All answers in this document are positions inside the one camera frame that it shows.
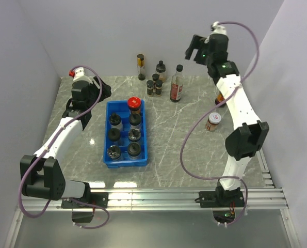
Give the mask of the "black cap bottle front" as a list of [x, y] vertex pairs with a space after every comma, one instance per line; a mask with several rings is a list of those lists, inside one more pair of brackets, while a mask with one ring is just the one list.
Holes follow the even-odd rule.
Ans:
[[128, 140], [131, 143], [138, 143], [141, 140], [141, 132], [139, 129], [130, 129], [128, 132]]

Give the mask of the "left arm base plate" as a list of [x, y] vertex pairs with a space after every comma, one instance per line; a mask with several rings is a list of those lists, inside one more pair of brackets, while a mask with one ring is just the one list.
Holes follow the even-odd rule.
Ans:
[[97, 205], [99, 207], [106, 208], [108, 202], [108, 193], [98, 192], [98, 193], [89, 193], [87, 196], [82, 198], [76, 198], [80, 203], [76, 203], [73, 200], [62, 200], [61, 208], [63, 209], [79, 209], [79, 208], [90, 208], [86, 204]]

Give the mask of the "small spice jar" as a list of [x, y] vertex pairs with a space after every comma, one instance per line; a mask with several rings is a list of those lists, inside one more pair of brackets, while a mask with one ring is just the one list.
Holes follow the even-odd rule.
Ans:
[[147, 81], [147, 95], [150, 97], [154, 95], [154, 81], [153, 80]]
[[152, 75], [152, 80], [157, 81], [159, 79], [159, 74], [155, 73]]
[[157, 80], [155, 82], [155, 94], [159, 97], [162, 95], [162, 86], [163, 86], [162, 80]]

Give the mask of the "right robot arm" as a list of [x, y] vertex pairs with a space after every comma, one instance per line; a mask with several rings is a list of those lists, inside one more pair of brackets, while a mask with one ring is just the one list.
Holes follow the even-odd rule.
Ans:
[[225, 140], [228, 153], [224, 172], [217, 181], [214, 192], [200, 192], [200, 204], [204, 207], [243, 207], [245, 200], [240, 189], [245, 169], [259, 151], [269, 131], [267, 122], [262, 122], [253, 110], [241, 83], [240, 73], [234, 62], [228, 60], [228, 37], [211, 34], [209, 38], [194, 35], [185, 58], [207, 67], [233, 121], [233, 132]]

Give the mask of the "knob lid jar white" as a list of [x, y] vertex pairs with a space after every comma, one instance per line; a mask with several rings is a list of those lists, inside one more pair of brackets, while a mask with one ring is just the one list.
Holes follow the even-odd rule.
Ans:
[[132, 160], [139, 160], [142, 158], [141, 146], [138, 143], [129, 143], [127, 153]]

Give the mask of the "red lid jar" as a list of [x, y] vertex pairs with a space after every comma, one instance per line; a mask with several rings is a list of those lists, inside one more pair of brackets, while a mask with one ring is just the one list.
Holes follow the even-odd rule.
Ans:
[[215, 93], [216, 93], [215, 105], [218, 105], [224, 101], [224, 96], [219, 89], [216, 89]]
[[127, 106], [131, 114], [141, 113], [141, 99], [138, 97], [130, 97], [127, 101]]

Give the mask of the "blue divided plastic bin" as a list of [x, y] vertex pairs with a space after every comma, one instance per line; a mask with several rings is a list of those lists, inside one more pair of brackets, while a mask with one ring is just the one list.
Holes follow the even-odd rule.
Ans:
[[[120, 144], [114, 144], [107, 137], [107, 132], [111, 129], [109, 124], [109, 117], [112, 112], [116, 112], [122, 118], [123, 130], [121, 131], [121, 142]], [[138, 144], [141, 146], [142, 158], [139, 160], [132, 160], [129, 158], [127, 153], [127, 147], [130, 143], [128, 140], [128, 132], [131, 129], [128, 117], [130, 115], [129, 108], [127, 106], [127, 100], [124, 101], [109, 101], [106, 105], [106, 121], [105, 121], [105, 137], [104, 137], [104, 148], [103, 148], [103, 162], [108, 168], [122, 168], [122, 167], [141, 167], [147, 166], [148, 164], [148, 139], [147, 139], [147, 124], [146, 124], [146, 110], [145, 102], [141, 100], [141, 121], [142, 128], [141, 140]], [[107, 156], [107, 148], [111, 145], [118, 145], [121, 148], [123, 154], [123, 160], [112, 161]]]

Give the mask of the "black cap bottle back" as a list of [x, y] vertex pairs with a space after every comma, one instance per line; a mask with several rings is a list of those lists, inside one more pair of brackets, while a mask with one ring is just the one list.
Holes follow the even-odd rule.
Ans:
[[107, 132], [107, 137], [114, 144], [120, 144], [120, 142], [121, 142], [121, 131], [117, 128], [111, 128]]

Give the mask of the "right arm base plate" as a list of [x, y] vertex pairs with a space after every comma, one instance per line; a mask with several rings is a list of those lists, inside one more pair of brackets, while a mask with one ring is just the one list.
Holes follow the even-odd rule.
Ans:
[[244, 207], [245, 199], [242, 191], [200, 191], [199, 197], [195, 199], [201, 208], [228, 208], [228, 207]]

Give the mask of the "shaker jar white powder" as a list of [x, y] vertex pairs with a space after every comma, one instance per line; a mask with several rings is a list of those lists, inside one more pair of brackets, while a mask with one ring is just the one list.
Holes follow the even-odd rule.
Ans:
[[123, 160], [123, 154], [121, 148], [118, 145], [111, 145], [107, 148], [107, 156], [112, 161]]

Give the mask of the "tall clear sauce bottle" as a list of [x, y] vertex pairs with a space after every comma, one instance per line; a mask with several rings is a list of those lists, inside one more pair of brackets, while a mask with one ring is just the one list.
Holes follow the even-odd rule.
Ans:
[[183, 65], [179, 64], [176, 67], [176, 73], [172, 76], [171, 79], [170, 100], [172, 102], [180, 101], [183, 90], [183, 84], [184, 84]]

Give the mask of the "black cap bottle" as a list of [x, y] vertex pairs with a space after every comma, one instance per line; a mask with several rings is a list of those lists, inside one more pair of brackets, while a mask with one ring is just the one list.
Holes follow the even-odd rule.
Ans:
[[107, 132], [107, 137], [114, 144], [120, 144], [120, 142], [121, 142], [121, 131], [117, 128], [111, 128]]
[[138, 143], [141, 140], [141, 132], [139, 129], [130, 129], [128, 132], [128, 140], [131, 143]]

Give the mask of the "small spice jar left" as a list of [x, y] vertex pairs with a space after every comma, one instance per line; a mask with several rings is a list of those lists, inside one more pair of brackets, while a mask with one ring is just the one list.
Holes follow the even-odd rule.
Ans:
[[150, 97], [154, 95], [154, 81], [153, 80], [147, 81], [147, 95]]

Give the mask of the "small spice jar right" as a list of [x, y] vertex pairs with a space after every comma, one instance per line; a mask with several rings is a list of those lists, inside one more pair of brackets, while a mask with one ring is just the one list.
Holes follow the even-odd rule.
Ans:
[[163, 86], [162, 80], [157, 80], [155, 82], [155, 94], [159, 97], [162, 95], [162, 86]]

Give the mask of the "aluminium front rail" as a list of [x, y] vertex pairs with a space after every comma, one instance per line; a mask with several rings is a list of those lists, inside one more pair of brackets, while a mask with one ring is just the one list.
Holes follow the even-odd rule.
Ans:
[[[208, 210], [195, 202], [200, 191], [212, 188], [158, 188], [158, 189], [92, 189], [108, 194], [108, 211], [187, 211]], [[247, 210], [287, 209], [282, 189], [258, 188], [248, 190]]]

